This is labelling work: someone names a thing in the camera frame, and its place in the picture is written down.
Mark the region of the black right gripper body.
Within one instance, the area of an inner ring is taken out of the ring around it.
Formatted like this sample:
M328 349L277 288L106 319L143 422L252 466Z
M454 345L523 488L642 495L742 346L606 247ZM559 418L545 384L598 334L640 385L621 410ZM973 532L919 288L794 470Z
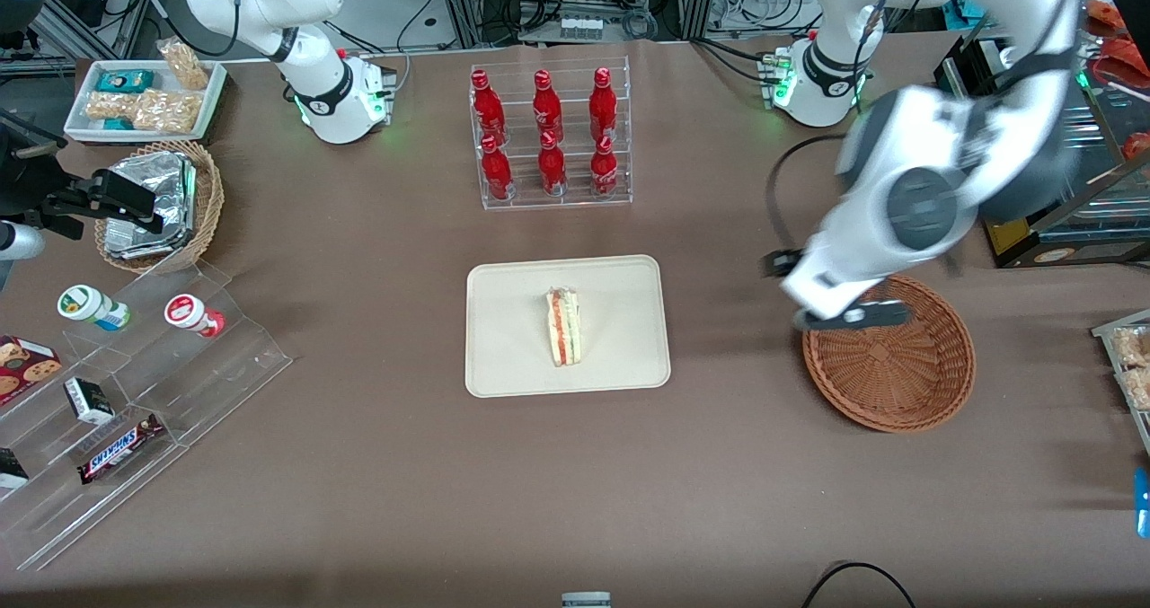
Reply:
M40 210L49 197L69 186L66 174L53 154L21 157L20 151L36 149L18 126L23 120L3 110L1 129L1 216L7 222L21 222L29 211Z

